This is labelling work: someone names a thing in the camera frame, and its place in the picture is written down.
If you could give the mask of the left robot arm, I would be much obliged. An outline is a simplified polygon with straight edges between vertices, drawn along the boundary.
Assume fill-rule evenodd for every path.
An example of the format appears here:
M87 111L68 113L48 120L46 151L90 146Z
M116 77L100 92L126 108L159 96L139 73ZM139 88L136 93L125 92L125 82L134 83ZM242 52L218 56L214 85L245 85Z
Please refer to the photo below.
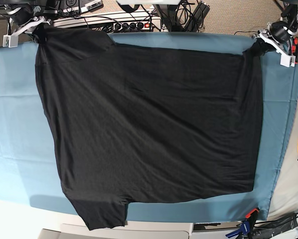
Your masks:
M255 43L250 48L254 56L262 56L270 51L295 57L298 62L298 0L284 0L283 5L275 1L281 10L280 20L268 23L252 36Z

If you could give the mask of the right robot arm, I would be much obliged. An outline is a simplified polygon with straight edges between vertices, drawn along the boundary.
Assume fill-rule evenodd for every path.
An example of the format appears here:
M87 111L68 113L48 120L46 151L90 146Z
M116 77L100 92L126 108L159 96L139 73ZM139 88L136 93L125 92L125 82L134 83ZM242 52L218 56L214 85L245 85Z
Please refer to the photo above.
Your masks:
M4 6L8 21L7 34L2 38L3 47L17 47L22 34L36 43L46 42L45 26L52 21L42 15L40 6L32 6L30 0L2 0L0 5Z

